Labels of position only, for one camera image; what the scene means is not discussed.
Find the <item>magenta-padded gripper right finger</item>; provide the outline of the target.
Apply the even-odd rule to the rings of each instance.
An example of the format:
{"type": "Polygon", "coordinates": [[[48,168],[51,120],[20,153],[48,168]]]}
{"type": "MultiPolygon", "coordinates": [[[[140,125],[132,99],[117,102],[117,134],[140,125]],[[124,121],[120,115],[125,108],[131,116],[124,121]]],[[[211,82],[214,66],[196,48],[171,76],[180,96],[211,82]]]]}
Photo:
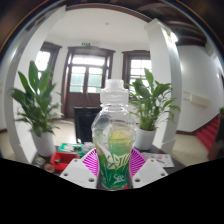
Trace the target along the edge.
{"type": "Polygon", "coordinates": [[[131,150],[129,174],[133,188],[141,188],[168,175],[155,159],[147,159],[136,149],[131,150]]]}

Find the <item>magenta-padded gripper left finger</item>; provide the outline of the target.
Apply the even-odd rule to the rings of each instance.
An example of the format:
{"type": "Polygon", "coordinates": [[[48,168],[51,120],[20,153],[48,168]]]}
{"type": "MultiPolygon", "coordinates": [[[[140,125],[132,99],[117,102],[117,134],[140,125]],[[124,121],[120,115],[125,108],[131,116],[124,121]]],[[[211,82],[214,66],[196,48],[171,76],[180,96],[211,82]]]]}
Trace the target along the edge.
{"type": "Polygon", "coordinates": [[[97,152],[92,149],[81,159],[72,159],[60,177],[81,187],[96,189],[99,172],[97,152]]]}

